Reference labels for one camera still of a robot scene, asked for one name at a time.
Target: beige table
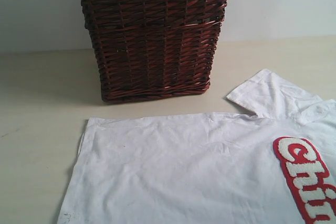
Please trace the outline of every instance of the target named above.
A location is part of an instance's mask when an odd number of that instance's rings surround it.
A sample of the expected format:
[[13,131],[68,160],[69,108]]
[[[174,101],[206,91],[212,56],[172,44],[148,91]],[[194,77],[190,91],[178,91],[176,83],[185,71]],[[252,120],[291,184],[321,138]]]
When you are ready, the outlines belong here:
[[55,224],[87,119],[240,112],[223,97],[268,68],[336,98],[336,37],[220,43],[203,95],[123,105],[100,100],[92,50],[0,56],[0,224]]

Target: wicker basket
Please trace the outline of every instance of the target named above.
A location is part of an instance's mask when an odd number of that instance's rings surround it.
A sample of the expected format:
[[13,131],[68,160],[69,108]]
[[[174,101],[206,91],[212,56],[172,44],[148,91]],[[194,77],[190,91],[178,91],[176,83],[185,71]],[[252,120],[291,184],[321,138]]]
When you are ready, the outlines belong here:
[[106,102],[201,94],[227,0],[81,0]]

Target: white fabric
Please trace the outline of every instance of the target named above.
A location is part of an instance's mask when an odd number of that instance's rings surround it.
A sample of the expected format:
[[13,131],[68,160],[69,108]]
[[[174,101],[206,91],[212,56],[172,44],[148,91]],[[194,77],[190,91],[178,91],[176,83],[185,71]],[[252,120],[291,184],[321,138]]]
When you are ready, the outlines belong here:
[[58,224],[304,224],[272,144],[308,139],[335,185],[336,102],[267,69],[227,97],[256,115],[91,118]]

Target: red and white lettering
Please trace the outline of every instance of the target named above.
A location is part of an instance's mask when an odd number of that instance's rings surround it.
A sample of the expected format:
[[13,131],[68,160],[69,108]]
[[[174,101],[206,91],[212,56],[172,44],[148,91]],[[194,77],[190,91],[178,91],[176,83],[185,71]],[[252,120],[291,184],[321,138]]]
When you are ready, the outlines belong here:
[[274,152],[306,224],[336,223],[336,187],[325,184],[329,170],[306,139],[280,137]]

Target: t-shirt sleeve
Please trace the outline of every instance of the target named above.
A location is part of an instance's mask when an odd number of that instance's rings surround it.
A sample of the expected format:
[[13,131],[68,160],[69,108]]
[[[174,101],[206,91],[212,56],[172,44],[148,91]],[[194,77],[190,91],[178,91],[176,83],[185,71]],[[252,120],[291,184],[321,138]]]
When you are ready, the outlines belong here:
[[227,99],[270,119],[297,118],[323,100],[264,69],[234,89]]

